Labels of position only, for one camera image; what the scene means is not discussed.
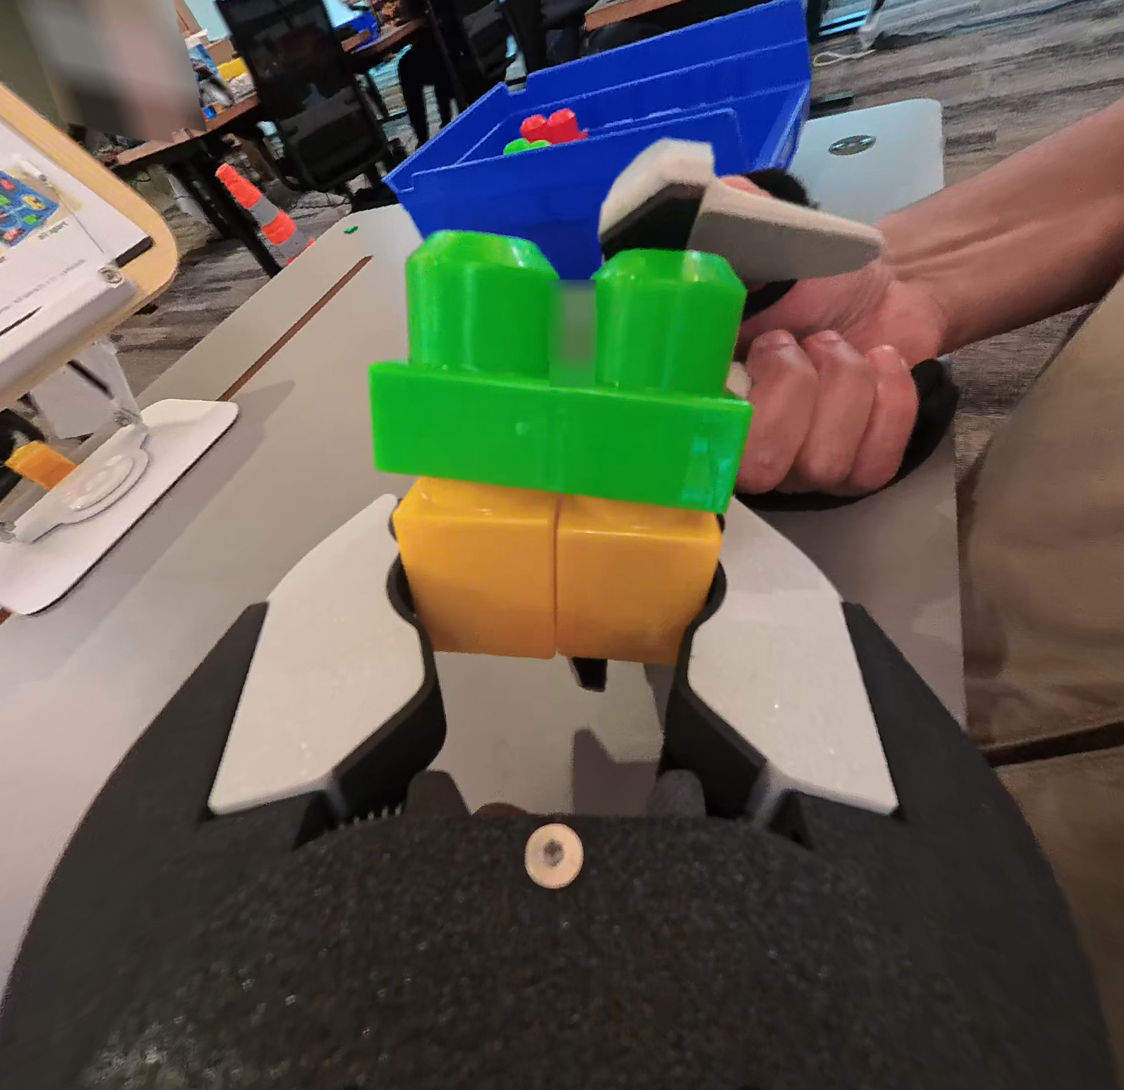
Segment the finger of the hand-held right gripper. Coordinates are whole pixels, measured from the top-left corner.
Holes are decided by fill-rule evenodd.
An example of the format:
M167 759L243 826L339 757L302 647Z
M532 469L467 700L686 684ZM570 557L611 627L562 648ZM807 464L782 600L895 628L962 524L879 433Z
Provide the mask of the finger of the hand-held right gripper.
M875 262L884 244L874 227L716 182L686 249L722 258L751 287L852 274Z
M685 252L703 195L715 182L709 143L658 140L612 182L598 213L601 256Z

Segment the orange traffic cone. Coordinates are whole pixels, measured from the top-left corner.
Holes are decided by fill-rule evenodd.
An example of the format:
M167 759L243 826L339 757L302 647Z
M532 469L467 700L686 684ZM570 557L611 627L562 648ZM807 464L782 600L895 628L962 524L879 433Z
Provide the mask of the orange traffic cone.
M261 190L243 178L232 165L220 164L216 170L216 179L236 205L250 217L286 266L312 244L312 240L286 212L274 205Z

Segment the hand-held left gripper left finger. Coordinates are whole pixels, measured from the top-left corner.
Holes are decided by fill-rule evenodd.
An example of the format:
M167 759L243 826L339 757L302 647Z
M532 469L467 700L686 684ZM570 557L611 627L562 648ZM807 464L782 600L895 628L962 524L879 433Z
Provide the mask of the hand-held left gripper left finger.
M388 815L445 742L434 650L403 583L381 496L270 592L207 808L307 794Z

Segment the white document stand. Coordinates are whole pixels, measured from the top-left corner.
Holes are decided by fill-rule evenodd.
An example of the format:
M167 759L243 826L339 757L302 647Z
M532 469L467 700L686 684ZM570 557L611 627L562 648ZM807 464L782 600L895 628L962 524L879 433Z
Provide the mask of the white document stand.
M2 612L32 617L57 604L137 521L225 437L239 416L232 402L163 399L140 407L107 344L110 316L136 287L109 266L63 280L57 294L28 297L2 331L2 392L23 395L63 358L107 404L103 425L76 461L50 467L14 520L2 521Z

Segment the pile of colourful toy blocks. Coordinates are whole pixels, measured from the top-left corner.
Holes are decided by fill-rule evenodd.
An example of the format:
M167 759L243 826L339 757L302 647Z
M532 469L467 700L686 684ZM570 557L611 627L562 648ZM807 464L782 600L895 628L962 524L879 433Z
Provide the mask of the pile of colourful toy blocks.
M542 148L555 148L589 138L575 112L561 108L551 114L533 114L523 118L517 136L505 143L502 156L515 156Z

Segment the black office chair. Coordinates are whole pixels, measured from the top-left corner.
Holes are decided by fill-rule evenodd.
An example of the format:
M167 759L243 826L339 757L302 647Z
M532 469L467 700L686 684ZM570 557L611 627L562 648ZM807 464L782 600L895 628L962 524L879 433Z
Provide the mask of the black office chair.
M335 37L322 0L217 0L245 60L289 188L339 195L355 212L392 208L382 181L391 147Z

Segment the person's right forearm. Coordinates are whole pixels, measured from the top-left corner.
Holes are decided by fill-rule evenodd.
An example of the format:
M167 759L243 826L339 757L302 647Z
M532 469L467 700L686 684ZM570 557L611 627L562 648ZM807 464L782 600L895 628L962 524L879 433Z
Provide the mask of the person's right forearm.
M1099 301L1123 267L1123 103L880 225L923 358Z

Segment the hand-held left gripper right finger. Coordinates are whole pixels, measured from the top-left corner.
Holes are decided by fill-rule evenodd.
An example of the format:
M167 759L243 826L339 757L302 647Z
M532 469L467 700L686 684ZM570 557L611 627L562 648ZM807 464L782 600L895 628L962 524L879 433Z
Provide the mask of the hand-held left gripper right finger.
M664 768L689 772L709 816L768 820L792 793L891 816L897 793L842 599L742 504L687 627L664 719Z

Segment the yellow toy block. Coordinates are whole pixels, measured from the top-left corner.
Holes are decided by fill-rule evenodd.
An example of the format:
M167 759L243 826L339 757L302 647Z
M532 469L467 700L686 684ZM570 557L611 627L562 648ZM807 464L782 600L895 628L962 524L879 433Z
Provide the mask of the yellow toy block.
M555 650L570 659L673 666L721 553L709 512L562 496Z
M554 658L558 509L550 492L414 481L392 525L435 652Z

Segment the small orange cube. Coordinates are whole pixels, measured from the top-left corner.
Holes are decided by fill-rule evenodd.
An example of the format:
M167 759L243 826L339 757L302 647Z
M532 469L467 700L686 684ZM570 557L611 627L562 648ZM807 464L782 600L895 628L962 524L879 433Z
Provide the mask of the small orange cube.
M5 468L21 480L50 491L62 485L78 469L78 464L43 442L30 442L10 452Z

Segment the printed instruction sheet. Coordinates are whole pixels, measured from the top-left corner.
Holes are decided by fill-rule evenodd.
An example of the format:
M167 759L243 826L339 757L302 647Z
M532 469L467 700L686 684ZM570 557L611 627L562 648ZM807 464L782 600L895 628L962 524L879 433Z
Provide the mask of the printed instruction sheet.
M2 329L151 247L141 227L1 124Z

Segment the blue plastic bin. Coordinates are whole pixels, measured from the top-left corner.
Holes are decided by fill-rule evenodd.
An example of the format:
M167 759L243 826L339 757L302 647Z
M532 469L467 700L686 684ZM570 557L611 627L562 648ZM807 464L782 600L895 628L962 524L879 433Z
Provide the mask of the blue plastic bin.
M640 153L703 142L720 175L786 169L810 83L807 2L770 2L495 86L386 182L422 237L528 240L562 279L585 280L601 263L601 204ZM502 156L523 118L561 108L585 142Z

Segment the person's beige trousers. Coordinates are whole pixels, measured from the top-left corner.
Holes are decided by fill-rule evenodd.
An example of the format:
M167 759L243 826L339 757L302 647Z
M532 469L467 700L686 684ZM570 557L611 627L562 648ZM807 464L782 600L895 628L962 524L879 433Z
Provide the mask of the person's beige trousers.
M970 735L1063 889L1121 1048L1123 284L959 494Z

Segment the green double toy block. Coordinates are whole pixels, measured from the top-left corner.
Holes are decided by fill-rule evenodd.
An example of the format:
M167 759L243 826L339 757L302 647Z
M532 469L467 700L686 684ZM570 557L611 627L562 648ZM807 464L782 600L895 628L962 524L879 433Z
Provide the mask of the green double toy block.
M725 258L627 250L567 283L528 240L441 231L404 291L408 355L369 371L379 470L726 513L751 404Z

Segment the person's right hand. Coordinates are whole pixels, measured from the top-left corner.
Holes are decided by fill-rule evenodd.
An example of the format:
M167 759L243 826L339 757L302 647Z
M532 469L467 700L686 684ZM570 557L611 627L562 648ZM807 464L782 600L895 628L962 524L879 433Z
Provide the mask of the person's right hand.
M796 283L746 318L735 360L752 417L738 494L884 489L919 412L911 371L940 355L946 324L932 292L887 263Z

